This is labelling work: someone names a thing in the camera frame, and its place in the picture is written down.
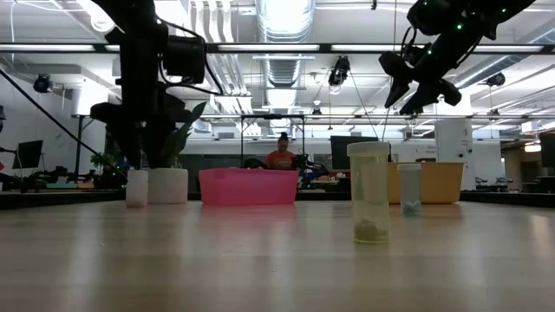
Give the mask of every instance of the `air duct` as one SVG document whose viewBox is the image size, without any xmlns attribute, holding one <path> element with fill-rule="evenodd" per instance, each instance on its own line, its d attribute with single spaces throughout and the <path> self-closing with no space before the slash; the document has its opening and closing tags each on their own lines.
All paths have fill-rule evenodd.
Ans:
<svg viewBox="0 0 555 312">
<path fill-rule="evenodd" d="M 522 37 L 516 43 L 530 44 L 554 44 L 555 43 L 555 19 L 545 23 L 527 36 Z M 492 56 L 480 64 L 470 68 L 468 71 L 458 75 L 455 79 L 457 88 L 468 88 L 473 84 L 507 69 L 512 65 L 524 61 L 530 55 L 507 55 Z"/>
<path fill-rule="evenodd" d="M 261 42 L 297 43 L 307 42 L 314 21 L 315 0 L 257 0 L 258 33 Z M 290 107 L 295 104 L 299 87 L 302 60 L 264 61 L 266 99 L 274 107 Z M 279 127 L 271 122 L 271 127 Z"/>
</svg>

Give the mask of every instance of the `table surface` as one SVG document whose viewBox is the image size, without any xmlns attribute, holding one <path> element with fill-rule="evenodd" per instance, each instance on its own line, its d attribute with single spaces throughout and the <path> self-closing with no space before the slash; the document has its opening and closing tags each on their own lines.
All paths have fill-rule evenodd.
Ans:
<svg viewBox="0 0 555 312">
<path fill-rule="evenodd" d="M 2 311 L 554 311 L 555 211 L 391 210 L 355 244 L 349 202 L 0 211 Z"/>
</svg>

